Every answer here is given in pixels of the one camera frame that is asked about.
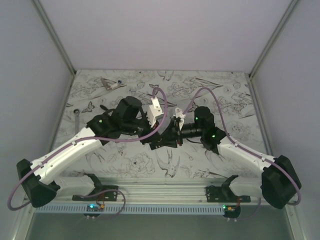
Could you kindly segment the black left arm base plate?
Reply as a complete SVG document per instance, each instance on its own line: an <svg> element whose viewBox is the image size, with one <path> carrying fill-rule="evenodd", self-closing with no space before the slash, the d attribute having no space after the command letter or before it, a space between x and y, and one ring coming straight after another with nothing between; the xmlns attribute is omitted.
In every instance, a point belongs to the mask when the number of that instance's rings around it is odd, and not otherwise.
<svg viewBox="0 0 320 240"><path fill-rule="evenodd" d="M73 201L85 201L85 202L116 202L118 197L117 185L102 185L101 187L95 187L94 190L86 197L80 197L73 195Z"/></svg>

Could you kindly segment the black fuse box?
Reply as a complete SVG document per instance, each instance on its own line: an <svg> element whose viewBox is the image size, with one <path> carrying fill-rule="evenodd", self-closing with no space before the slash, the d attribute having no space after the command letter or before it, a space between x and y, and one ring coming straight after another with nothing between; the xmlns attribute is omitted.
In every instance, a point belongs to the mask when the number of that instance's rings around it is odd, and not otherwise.
<svg viewBox="0 0 320 240"><path fill-rule="evenodd" d="M165 145L161 141L152 141L152 142L149 143L149 147L150 147L150 149L152 151L156 150L156 149L159 149L159 148L162 148L164 146Z"/></svg>

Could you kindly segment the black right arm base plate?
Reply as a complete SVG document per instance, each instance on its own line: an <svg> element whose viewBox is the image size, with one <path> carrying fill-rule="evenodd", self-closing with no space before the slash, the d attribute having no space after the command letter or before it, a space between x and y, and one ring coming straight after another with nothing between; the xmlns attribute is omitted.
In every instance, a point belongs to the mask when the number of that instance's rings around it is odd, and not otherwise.
<svg viewBox="0 0 320 240"><path fill-rule="evenodd" d="M208 203L250 203L250 196L236 196L229 188L210 185L205 187L205 196Z"/></svg>

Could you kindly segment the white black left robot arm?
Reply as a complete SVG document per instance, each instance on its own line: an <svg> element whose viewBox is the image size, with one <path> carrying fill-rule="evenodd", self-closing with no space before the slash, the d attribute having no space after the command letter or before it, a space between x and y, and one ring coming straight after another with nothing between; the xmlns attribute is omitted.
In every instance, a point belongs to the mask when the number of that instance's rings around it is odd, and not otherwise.
<svg viewBox="0 0 320 240"><path fill-rule="evenodd" d="M147 143L159 136L158 129L166 118L168 104L161 107L157 97L152 97L146 112L142 103L133 96L120 100L116 108L108 109L91 119L69 141L33 161L20 160L17 165L18 185L26 193L34 208L45 206L64 192L57 177L82 156L101 148L109 142Z"/></svg>

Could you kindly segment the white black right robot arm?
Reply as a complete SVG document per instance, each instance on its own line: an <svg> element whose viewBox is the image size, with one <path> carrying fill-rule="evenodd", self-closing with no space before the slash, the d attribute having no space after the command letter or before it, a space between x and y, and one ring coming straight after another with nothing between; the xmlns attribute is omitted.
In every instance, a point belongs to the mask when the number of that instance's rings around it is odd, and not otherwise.
<svg viewBox="0 0 320 240"><path fill-rule="evenodd" d="M199 137L206 150L245 165L259 177L229 177L221 190L226 202L234 202L239 196L250 196L264 198L272 207L282 209L295 195L301 195L302 184L286 156L266 155L239 143L215 125L214 115L208 107L200 106L194 110L193 123L184 123L180 108L176 108L175 113L160 135L161 147L177 148L184 139Z"/></svg>

